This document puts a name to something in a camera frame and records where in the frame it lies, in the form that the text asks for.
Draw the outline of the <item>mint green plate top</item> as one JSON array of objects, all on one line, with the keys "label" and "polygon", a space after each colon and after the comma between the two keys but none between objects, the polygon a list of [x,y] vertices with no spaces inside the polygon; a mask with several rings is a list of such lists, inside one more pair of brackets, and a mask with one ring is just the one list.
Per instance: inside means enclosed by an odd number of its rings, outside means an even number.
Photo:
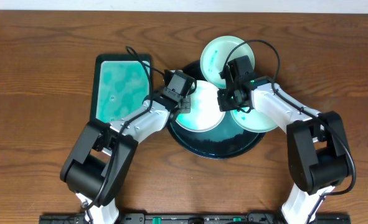
[{"label": "mint green plate top", "polygon": [[231,50],[244,42],[244,40],[226,35],[218,37],[209,42],[204,48],[200,66],[204,78],[217,88],[225,89],[226,82],[221,79],[219,73],[222,71],[224,62]]}]

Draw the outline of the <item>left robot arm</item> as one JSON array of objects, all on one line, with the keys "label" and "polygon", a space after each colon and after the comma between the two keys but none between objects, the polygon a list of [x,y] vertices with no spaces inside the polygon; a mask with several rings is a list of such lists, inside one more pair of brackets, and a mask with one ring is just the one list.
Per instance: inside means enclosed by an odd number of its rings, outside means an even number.
[{"label": "left robot arm", "polygon": [[66,159],[60,179],[76,194],[84,223],[115,223],[115,197],[122,188],[138,144],[162,130],[191,99],[170,90],[148,95],[142,106],[117,121],[89,121]]}]

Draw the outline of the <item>white plate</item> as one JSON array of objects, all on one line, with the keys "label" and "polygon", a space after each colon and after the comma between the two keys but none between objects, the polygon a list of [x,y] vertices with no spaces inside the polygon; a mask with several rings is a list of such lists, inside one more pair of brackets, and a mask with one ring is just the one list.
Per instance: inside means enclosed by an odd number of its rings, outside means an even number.
[{"label": "white plate", "polygon": [[190,97],[190,112],[181,113],[176,123],[192,132],[205,132],[215,128],[224,118],[217,101],[218,88],[203,80],[197,81],[197,87]]}]

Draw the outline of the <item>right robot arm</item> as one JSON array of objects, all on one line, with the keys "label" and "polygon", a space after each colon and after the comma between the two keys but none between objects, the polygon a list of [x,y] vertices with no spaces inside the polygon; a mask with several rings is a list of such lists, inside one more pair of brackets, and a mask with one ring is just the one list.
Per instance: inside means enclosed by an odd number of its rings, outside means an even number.
[{"label": "right robot arm", "polygon": [[286,134],[288,167],[294,186],[280,208],[282,223],[313,223],[326,197],[346,177],[356,181],[356,168],[341,117],[334,111],[308,108],[274,80],[257,78],[243,84],[227,84],[217,92],[221,111],[249,108],[270,118]]}]

